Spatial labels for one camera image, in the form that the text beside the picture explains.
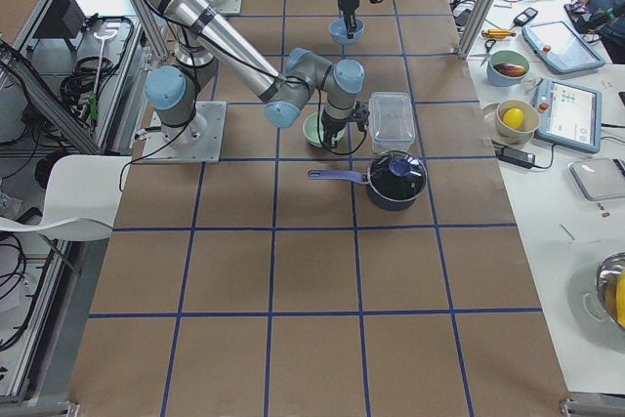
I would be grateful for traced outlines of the bowl with red fruit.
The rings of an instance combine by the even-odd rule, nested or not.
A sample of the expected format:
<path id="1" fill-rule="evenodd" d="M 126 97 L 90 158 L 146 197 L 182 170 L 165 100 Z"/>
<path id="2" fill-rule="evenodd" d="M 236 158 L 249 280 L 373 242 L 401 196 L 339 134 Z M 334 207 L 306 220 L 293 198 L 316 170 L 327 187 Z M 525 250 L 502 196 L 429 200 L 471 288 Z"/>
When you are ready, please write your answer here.
<path id="1" fill-rule="evenodd" d="M 512 87 L 521 82 L 529 72 L 525 56 L 510 50 L 495 52 L 487 61 L 486 77 L 496 87 Z"/>

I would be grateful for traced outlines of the teach pendant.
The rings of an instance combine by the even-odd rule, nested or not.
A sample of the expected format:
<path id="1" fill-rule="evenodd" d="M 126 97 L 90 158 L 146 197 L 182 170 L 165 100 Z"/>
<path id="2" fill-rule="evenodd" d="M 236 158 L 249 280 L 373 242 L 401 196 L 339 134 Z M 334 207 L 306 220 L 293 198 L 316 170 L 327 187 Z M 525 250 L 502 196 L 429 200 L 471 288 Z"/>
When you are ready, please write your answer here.
<path id="1" fill-rule="evenodd" d="M 604 59 L 564 21 L 529 23 L 521 29 L 521 34 L 534 53 L 557 74 L 605 65 Z"/>
<path id="2" fill-rule="evenodd" d="M 601 148 L 602 93 L 555 79 L 543 79 L 533 104 L 539 115 L 534 137 L 595 154 Z"/>

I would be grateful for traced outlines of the black power adapter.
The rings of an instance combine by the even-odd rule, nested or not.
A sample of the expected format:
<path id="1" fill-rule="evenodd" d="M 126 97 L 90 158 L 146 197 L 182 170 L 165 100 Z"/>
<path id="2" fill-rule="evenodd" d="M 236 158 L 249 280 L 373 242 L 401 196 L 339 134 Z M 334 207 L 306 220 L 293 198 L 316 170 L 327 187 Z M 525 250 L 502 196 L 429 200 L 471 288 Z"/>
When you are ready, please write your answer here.
<path id="1" fill-rule="evenodd" d="M 535 155 L 511 146 L 495 146 L 495 155 L 500 161 L 525 169 L 535 166 Z"/>

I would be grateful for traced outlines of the dark blue saucepan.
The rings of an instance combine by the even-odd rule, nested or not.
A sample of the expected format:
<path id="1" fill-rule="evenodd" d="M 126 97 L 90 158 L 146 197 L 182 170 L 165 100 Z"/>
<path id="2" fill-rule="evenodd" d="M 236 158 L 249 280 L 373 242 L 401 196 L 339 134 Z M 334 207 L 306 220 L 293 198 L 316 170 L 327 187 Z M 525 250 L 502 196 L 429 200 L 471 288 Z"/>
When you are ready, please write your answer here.
<path id="1" fill-rule="evenodd" d="M 387 211 L 401 211 L 410 207 L 425 189 L 428 180 L 423 162 L 401 150 L 389 150 L 376 155 L 365 173 L 311 169 L 308 177 L 311 180 L 343 180 L 364 185 L 369 199 Z"/>

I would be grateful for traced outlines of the teach pendant near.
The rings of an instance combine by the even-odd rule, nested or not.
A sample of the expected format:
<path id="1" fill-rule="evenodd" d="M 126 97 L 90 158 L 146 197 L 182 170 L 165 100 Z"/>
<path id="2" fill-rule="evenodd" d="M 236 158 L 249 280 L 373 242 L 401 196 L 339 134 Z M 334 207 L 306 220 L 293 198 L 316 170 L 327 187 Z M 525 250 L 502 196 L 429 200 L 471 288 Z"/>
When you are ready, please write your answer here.
<path id="1" fill-rule="evenodd" d="M 533 104 L 539 115 L 534 137 L 595 154 L 601 148 L 602 93 L 555 79 L 543 79 Z"/>

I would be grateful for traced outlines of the bowl with lemon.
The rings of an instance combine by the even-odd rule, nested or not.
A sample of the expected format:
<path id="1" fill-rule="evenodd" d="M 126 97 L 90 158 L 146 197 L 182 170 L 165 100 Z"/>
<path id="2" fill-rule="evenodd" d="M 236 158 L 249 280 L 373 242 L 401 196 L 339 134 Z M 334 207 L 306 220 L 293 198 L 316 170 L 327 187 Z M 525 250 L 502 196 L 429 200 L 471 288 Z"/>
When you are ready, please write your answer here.
<path id="1" fill-rule="evenodd" d="M 495 128 L 512 144 L 530 139 L 540 124 L 536 109 L 526 102 L 507 100 L 495 107 Z"/>

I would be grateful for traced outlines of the white chair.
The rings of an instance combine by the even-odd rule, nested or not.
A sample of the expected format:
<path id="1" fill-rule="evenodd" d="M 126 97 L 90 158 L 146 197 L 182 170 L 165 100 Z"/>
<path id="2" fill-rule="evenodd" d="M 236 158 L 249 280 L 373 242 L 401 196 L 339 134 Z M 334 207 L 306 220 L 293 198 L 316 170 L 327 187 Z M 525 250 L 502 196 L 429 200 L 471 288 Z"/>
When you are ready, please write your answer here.
<path id="1" fill-rule="evenodd" d="M 34 232 L 48 239 L 95 241 L 111 236 L 126 177 L 129 156 L 73 154 L 52 168 L 42 217 L 36 225 L 6 218 L 1 230 Z"/>

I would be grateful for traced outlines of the orange handled tool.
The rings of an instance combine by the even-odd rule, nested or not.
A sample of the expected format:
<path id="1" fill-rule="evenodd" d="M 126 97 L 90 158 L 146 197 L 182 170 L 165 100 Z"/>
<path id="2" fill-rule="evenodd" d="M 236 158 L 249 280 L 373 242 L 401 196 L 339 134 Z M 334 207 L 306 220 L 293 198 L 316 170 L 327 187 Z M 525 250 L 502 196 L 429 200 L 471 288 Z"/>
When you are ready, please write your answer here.
<path id="1" fill-rule="evenodd" d="M 486 29 L 486 30 L 482 30 L 480 32 L 481 36 L 487 39 L 495 39 L 495 40 L 500 40 L 500 39 L 505 39 L 505 38 L 510 38 L 510 37 L 516 37 L 517 33 L 513 30 L 510 29 L 498 29 L 498 28 L 491 28 L 491 29 Z"/>

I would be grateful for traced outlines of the scissors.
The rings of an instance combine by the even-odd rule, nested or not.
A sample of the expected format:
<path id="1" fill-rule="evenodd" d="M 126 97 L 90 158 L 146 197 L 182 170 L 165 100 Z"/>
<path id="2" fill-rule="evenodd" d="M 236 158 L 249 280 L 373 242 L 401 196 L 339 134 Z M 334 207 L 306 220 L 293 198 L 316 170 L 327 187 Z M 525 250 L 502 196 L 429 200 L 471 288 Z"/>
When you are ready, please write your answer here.
<path id="1" fill-rule="evenodd" d="M 494 46 L 496 45 L 497 41 L 494 38 L 489 38 L 484 42 L 484 53 L 483 53 L 483 59 L 481 61 L 482 64 L 485 64 L 489 58 L 491 57 L 491 52 L 492 49 L 494 48 Z"/>

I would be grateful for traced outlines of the blue bowl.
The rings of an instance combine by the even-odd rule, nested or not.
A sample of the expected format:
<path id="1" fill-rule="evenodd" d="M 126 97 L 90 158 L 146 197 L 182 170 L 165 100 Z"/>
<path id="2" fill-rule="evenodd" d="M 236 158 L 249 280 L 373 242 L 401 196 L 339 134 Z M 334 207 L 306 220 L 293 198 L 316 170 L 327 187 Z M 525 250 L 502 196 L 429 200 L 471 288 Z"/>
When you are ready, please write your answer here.
<path id="1" fill-rule="evenodd" d="M 339 45 L 352 45 L 360 40 L 365 29 L 364 21 L 356 20 L 356 29 L 353 39 L 347 38 L 347 32 L 343 26 L 342 20 L 335 20 L 328 25 L 328 33 L 331 38 Z"/>

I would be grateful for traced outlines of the green bowl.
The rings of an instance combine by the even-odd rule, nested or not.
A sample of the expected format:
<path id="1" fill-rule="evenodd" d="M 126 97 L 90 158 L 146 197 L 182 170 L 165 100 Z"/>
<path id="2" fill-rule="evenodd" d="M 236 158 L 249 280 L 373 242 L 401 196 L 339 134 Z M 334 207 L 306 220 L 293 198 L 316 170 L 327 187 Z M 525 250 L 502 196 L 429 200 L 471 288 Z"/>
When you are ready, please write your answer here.
<path id="1" fill-rule="evenodd" d="M 309 115 L 305 119 L 302 129 L 303 129 L 303 134 L 307 142 L 311 146 L 315 146 L 318 148 L 324 147 L 323 144 L 321 143 L 322 142 L 321 135 L 324 132 L 324 127 L 323 127 L 321 117 L 319 116 L 318 112 L 315 112 Z M 339 132 L 341 133 L 341 140 L 342 140 L 345 135 L 345 130 L 342 129 Z"/>

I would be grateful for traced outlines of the steel bowl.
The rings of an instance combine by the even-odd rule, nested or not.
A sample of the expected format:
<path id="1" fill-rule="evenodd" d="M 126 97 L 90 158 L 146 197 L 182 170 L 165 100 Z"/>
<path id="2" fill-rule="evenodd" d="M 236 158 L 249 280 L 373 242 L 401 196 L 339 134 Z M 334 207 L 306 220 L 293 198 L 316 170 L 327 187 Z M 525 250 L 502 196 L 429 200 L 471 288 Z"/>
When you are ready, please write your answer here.
<path id="1" fill-rule="evenodd" d="M 605 258 L 596 268 L 591 292 L 582 296 L 585 313 L 595 322 L 624 332 L 624 253 Z"/>

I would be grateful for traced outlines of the clear plastic container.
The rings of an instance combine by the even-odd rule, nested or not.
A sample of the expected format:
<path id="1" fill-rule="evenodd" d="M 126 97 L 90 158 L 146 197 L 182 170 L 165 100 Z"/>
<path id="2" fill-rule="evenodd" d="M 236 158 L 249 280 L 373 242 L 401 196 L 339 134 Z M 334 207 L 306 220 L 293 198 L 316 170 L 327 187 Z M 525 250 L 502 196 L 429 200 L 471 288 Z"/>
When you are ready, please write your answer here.
<path id="1" fill-rule="evenodd" d="M 415 140 L 411 100 L 402 92 L 375 92 L 369 98 L 372 151 L 408 152 Z"/>

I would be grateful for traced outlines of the teach pendant far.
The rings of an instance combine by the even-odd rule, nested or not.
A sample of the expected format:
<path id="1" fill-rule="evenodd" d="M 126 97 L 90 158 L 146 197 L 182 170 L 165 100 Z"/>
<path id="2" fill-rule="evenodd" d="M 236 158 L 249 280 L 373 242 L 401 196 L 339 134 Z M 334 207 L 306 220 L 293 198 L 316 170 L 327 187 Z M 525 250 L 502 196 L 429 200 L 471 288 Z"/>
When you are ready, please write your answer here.
<path id="1" fill-rule="evenodd" d="M 529 23 L 521 29 L 521 34 L 534 53 L 557 74 L 605 65 L 604 59 L 564 21 Z"/>

